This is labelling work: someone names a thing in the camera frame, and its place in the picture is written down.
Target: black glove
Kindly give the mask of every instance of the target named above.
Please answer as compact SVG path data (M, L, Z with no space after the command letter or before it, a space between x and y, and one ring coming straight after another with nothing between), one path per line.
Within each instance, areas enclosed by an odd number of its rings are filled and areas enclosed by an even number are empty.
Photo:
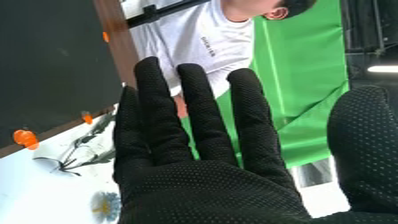
M381 174L388 173L373 171L375 166L359 161L361 156L349 156L350 163L345 163L347 154L356 154L359 150L366 153L373 148L356 148L357 145L352 147L350 144L345 145L350 147L347 148L331 144L340 147L340 150L334 150L338 164L349 169L341 175L343 189L347 192L359 192L365 189L363 184L370 184L372 190L363 191L359 196L370 199L370 206L361 207L365 203L354 195L354 211L313 220L281 159L279 138L256 74L249 69L242 69L229 75L244 170L237 166L231 139L203 68L187 64L178 67L178 72L201 161L194 161L192 157L189 135L176 116L158 60L148 58L135 70L139 92L134 88L125 88L114 131L114 179L123 197L119 223L398 223L398 217L393 215L398 208L396 176L388 177L393 181L373 185L366 181L381 180ZM386 102L377 101L381 98L373 95L375 102L384 106ZM391 121L391 114L384 116L393 128L396 123ZM341 125L350 125L352 121L341 124L340 119L334 118L331 122L331 130L341 132ZM398 137L396 126L391 133ZM338 138L340 142L345 142L345 136L352 138L345 132L331 134L331 139ZM395 143L388 151L389 158L384 158L389 159L384 161L389 171L398 168L396 146ZM352 168L370 172L379 179L372 179L368 175L357 179L357 176L350 177L357 172ZM377 194L386 201L373 200L379 199L373 197ZM382 206L381 210L372 209L372 204L375 207Z

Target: finger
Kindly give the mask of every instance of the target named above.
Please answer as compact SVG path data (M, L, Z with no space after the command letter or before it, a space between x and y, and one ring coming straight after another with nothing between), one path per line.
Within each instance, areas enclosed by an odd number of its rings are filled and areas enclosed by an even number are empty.
M231 139L213 98L208 77L199 65L178 66L192 134L203 160L221 160L237 165Z
M334 106L329 146L352 210L398 211L398 122L379 87L352 90Z
M192 161L189 134L182 127L176 103L160 70L158 59L144 59L135 67L148 143L157 165Z
M281 144L272 123L270 106L253 70L237 70L228 80L231 83L235 125L245 169L267 177L281 186L295 189L281 158Z
M116 115L114 128L114 145L116 145L116 181L123 173L130 173L132 169L144 168L153 165L150 150L142 135L142 123L139 112L137 93L132 87L125 87L119 103L119 111Z

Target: green screen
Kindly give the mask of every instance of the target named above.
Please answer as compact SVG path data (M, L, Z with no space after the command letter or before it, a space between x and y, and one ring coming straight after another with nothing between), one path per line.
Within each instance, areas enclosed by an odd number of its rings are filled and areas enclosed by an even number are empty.
M299 166L331 156L327 119L349 90L338 0L318 0L315 8L283 21L256 18L251 68L263 82L285 161ZM229 92L217 101L240 157ZM183 124L190 131L189 119Z

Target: orange object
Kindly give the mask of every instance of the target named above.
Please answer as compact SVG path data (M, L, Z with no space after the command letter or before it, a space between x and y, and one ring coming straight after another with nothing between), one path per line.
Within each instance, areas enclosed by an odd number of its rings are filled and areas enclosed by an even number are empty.
M103 41L109 43L110 42L110 37L109 37L109 33L103 32Z
M18 130L14 132L14 141L16 144L30 150L36 150L39 148L39 140L32 131Z
M93 124L93 116L91 116L91 114L87 112L84 112L84 122L87 124Z

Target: black hair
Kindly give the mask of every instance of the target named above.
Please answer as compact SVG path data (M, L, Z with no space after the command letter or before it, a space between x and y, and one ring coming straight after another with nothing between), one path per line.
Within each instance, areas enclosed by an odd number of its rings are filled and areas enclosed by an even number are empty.
M290 14L286 19L301 15L315 6L317 0L283 0L279 7L286 7Z

